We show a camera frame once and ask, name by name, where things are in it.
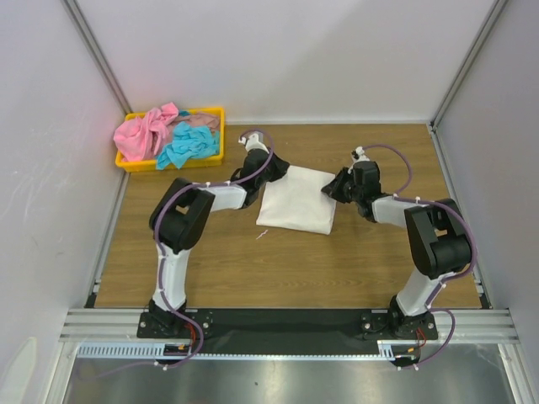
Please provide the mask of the aluminium frame post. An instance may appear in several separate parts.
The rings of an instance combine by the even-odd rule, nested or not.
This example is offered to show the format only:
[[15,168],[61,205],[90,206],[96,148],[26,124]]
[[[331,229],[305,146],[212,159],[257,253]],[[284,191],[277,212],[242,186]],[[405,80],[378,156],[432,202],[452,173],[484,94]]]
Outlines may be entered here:
[[132,107],[120,85],[120,81],[111,68],[109,61],[100,46],[98,38],[84,15],[79,2],[76,0],[61,0],[60,3],[67,12],[75,30],[79,34],[101,77],[104,79],[105,85],[109,89],[120,110],[123,114],[132,113]]
[[495,0],[491,5],[488,13],[481,23],[480,28],[475,35],[467,53],[460,64],[456,75],[451,81],[445,95],[443,96],[438,108],[436,109],[433,118],[430,120],[430,127],[436,130],[446,115],[447,110],[450,108],[452,101],[457,95],[460,87],[467,78],[468,73],[471,71],[475,61],[479,57],[481,50],[487,42],[489,36],[494,30],[495,25],[499,21],[502,13],[510,3],[509,0]]

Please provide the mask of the yellow plastic bin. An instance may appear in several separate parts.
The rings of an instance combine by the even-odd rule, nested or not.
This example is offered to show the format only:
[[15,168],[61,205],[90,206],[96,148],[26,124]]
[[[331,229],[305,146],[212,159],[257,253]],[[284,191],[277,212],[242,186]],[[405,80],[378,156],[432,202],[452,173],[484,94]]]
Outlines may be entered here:
[[[177,108],[179,110],[179,115],[181,115],[181,114],[193,114],[193,113],[196,113],[196,112],[206,112],[206,113],[209,113],[209,114],[218,115],[221,118],[221,126],[220,126],[220,130],[219,130],[220,133],[221,133],[220,134],[220,142],[221,143],[220,143],[220,151],[219,151],[219,153],[217,155],[215,155],[215,156],[208,157],[206,159],[189,160],[189,161],[186,162],[186,164],[182,168],[212,167],[212,166],[220,165],[221,162],[222,162],[222,159],[224,157],[224,125],[225,125],[225,110],[224,110],[224,108],[222,108],[222,107],[209,107],[209,108],[201,108],[201,109],[180,109],[179,107],[177,107]],[[142,117],[144,114],[145,113],[128,114],[125,117],[124,122],[126,120],[131,120],[131,119],[135,118],[136,116],[141,116]],[[172,131],[173,131],[173,128],[175,126],[176,125],[173,125],[173,123],[169,126],[170,135],[169,135],[169,141],[166,144],[168,144],[172,140]],[[123,159],[123,156],[121,155],[121,153],[117,149],[117,154],[116,154],[116,158],[115,158],[115,164],[116,164],[117,167],[120,167],[120,168],[124,169],[128,173],[162,171],[162,170],[157,170],[156,169],[157,157],[155,157],[153,160],[147,160],[147,161],[141,161],[141,162],[123,162],[122,159]],[[170,165],[167,168],[165,168],[164,170],[167,170],[167,169],[177,169],[177,168],[174,167],[173,165]]]

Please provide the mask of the pink t-shirt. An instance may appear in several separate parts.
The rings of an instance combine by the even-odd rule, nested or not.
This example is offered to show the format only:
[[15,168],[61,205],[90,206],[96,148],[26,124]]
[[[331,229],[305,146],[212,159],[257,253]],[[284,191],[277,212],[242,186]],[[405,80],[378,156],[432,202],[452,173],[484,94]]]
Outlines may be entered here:
[[123,162],[153,160],[169,141],[169,126],[179,116],[174,103],[152,108],[142,117],[123,122],[114,132],[113,141]]

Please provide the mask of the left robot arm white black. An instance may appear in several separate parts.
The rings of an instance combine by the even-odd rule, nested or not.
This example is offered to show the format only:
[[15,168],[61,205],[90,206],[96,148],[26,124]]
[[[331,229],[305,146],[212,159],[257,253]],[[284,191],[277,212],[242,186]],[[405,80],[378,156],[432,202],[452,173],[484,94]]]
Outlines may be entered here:
[[290,163],[272,150],[253,149],[228,181],[191,183],[175,179],[152,212],[149,225],[157,247],[157,282],[148,304],[149,318],[168,337],[185,327],[185,279],[191,250],[201,239],[211,213],[248,208],[267,184],[283,178]]

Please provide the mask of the white green raglan t-shirt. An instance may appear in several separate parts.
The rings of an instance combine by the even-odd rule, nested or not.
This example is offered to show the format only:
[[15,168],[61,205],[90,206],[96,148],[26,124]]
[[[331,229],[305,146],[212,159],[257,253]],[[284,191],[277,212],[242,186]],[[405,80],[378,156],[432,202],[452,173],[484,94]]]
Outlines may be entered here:
[[328,235],[336,201],[322,188],[334,179],[332,173],[290,166],[283,178],[265,185],[256,224]]

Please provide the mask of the mauve t-shirt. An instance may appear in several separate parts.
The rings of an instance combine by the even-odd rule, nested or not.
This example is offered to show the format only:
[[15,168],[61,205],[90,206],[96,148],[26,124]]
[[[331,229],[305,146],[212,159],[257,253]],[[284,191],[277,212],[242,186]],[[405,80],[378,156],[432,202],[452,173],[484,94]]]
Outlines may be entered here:
[[212,133],[219,131],[221,126],[221,118],[218,115],[206,112],[181,114],[173,121],[173,125],[178,125],[182,122],[193,128],[206,126]]

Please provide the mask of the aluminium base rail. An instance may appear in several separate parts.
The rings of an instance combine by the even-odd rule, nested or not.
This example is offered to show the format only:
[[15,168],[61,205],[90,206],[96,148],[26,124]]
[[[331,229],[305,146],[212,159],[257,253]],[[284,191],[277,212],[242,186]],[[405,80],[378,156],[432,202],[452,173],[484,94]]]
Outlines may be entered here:
[[[453,309],[456,327],[453,343],[520,341],[510,312],[505,310]],[[142,309],[72,309],[61,330],[62,340],[133,341]]]

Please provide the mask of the small white thread scrap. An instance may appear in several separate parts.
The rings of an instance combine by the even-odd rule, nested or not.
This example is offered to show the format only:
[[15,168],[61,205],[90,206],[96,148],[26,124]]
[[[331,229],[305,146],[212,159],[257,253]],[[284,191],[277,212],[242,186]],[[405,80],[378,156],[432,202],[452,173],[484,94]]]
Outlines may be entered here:
[[256,240],[260,239],[261,237],[265,236],[268,233],[269,229],[266,229],[262,231],[257,237]]

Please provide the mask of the cyan t-shirt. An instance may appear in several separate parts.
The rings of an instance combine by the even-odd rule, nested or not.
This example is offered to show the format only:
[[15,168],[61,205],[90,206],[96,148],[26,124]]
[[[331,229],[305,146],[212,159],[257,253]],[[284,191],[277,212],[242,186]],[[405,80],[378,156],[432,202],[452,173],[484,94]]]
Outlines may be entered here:
[[172,131],[172,140],[157,156],[156,169],[164,170],[170,165],[182,168],[189,160],[200,160],[215,156],[220,151],[220,131],[209,126],[193,127],[180,122]]

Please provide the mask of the right aluminium frame post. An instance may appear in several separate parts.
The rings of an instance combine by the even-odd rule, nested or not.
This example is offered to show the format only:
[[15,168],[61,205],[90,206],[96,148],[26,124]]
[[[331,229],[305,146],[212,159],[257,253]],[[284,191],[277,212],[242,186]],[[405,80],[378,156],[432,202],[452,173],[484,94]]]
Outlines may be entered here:
[[436,109],[433,118],[430,120],[430,127],[436,130],[446,115],[447,110],[450,108],[452,101],[457,95],[460,87],[467,78],[468,73],[471,71],[475,61],[479,57],[481,50],[487,42],[489,36],[494,30],[495,25],[499,21],[502,13],[510,3],[509,0],[495,0],[491,5],[488,13],[481,23],[480,28],[475,35],[467,53],[460,64],[456,75],[451,81],[445,95],[443,96],[438,108]]

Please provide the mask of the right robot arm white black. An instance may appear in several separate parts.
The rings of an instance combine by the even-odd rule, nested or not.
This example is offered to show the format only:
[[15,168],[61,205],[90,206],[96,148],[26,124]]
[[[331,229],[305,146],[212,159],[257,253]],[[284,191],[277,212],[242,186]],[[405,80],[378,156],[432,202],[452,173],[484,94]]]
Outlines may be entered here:
[[382,331],[409,339],[429,322],[430,308],[446,283],[471,268],[476,249],[453,199],[405,199],[382,191],[375,162],[342,168],[321,192],[339,203],[356,205],[361,217],[407,231],[414,270],[392,297]]

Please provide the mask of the left aluminium frame post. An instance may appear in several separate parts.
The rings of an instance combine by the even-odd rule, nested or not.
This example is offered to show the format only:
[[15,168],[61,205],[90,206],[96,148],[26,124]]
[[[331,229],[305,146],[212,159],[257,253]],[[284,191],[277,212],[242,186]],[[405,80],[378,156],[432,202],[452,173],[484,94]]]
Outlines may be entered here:
[[79,34],[101,77],[104,79],[105,85],[109,89],[120,110],[123,114],[132,113],[132,107],[120,85],[120,81],[111,68],[109,61],[100,46],[98,38],[84,15],[79,2],[76,0],[61,0],[60,3],[67,12],[75,30]]

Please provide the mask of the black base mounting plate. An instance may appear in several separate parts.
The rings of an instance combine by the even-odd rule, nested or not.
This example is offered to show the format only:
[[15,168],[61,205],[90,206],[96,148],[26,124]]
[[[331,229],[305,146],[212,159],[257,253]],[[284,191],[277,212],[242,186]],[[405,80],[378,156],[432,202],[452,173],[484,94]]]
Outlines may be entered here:
[[387,310],[372,309],[186,309],[187,322],[166,328],[146,323],[148,309],[140,315],[138,338],[186,340],[202,339],[216,347],[228,344],[282,344],[284,346],[320,346],[332,343],[350,346],[355,342],[381,341],[416,343],[438,338],[435,319],[416,330],[409,339],[397,339],[382,331]]

